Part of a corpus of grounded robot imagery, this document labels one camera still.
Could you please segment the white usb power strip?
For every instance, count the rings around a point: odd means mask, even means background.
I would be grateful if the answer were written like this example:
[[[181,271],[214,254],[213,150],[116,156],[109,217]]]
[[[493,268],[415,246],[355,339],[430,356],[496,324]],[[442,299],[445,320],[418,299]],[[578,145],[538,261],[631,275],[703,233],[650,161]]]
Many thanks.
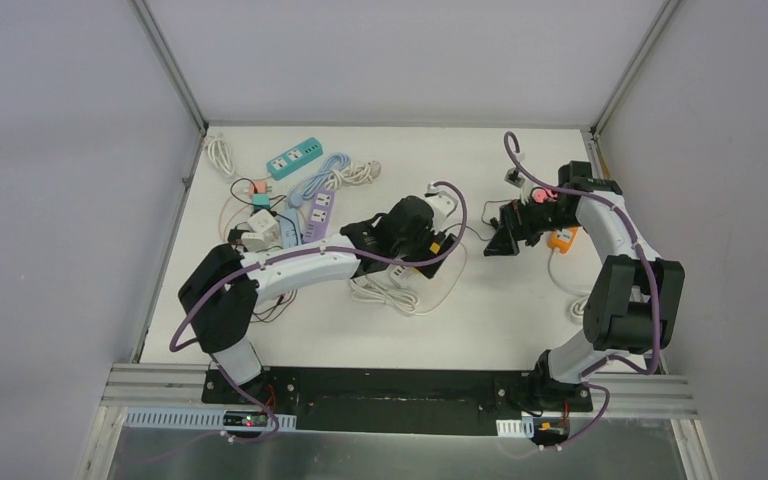
[[[407,288],[415,270],[412,267],[393,265],[388,269],[388,277],[391,283],[398,288]]]

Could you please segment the orange power strip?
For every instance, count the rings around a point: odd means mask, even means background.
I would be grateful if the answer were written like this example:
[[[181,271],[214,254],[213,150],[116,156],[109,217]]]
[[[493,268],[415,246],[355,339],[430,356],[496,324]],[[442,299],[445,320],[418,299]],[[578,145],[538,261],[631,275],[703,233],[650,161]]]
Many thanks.
[[[553,231],[547,240],[548,247],[553,252],[561,255],[566,254],[573,245],[578,230],[578,227],[570,227]]]

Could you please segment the pink plug adapter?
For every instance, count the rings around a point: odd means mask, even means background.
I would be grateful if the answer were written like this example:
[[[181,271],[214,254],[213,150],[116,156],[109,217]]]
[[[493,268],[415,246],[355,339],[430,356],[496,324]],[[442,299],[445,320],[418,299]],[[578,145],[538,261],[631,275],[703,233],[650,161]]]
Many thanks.
[[[551,190],[542,187],[535,187],[530,191],[529,198],[535,203],[543,204],[555,202],[557,200],[557,195]]]

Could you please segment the purple power strip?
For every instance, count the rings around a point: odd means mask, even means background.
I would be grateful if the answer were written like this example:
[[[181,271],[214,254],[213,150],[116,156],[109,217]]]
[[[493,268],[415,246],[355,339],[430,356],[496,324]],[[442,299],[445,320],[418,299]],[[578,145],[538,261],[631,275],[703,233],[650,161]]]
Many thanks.
[[[334,199],[335,192],[333,190],[320,189],[314,194],[311,211],[302,234],[304,244],[319,241],[326,236]]]

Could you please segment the white cube socket adapter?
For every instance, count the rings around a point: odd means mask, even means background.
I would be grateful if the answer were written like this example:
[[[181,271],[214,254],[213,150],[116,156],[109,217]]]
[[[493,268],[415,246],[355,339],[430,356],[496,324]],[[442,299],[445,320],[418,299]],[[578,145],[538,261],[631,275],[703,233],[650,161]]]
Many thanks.
[[[267,209],[254,212],[246,221],[253,233],[261,234],[267,242],[279,239],[280,225],[272,213]]]

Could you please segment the teal plug adapter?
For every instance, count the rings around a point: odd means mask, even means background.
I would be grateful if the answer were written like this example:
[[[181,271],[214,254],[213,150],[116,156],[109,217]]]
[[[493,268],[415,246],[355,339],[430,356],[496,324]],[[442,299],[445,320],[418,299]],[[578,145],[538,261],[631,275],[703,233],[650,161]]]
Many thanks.
[[[270,196],[266,193],[255,193],[251,196],[251,203],[257,209],[268,209],[271,205]]]

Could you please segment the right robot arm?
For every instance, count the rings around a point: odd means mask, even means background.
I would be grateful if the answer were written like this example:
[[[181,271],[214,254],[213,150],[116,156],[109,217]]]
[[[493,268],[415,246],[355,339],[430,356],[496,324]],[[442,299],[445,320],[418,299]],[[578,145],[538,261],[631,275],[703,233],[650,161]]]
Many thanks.
[[[494,235],[486,256],[512,256],[546,233],[583,229],[602,262],[588,295],[581,330],[562,346],[542,353],[525,379],[529,400],[555,408],[611,360],[650,353],[653,374],[671,340],[685,270],[663,259],[642,238],[612,180],[596,179],[586,162],[560,167],[558,184],[538,201],[525,189],[491,219]]]

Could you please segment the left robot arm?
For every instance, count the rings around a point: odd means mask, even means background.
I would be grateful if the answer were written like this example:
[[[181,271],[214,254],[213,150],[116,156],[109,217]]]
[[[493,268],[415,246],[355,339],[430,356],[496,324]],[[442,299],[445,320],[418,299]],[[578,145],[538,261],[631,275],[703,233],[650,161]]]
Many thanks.
[[[386,213],[343,226],[323,239],[275,252],[211,249],[177,297],[193,343],[227,374],[226,389],[241,404],[265,390],[263,366],[247,337],[255,308],[284,293],[328,281],[352,280],[391,266],[431,278],[457,238],[442,231],[459,202],[447,193],[407,196]]]

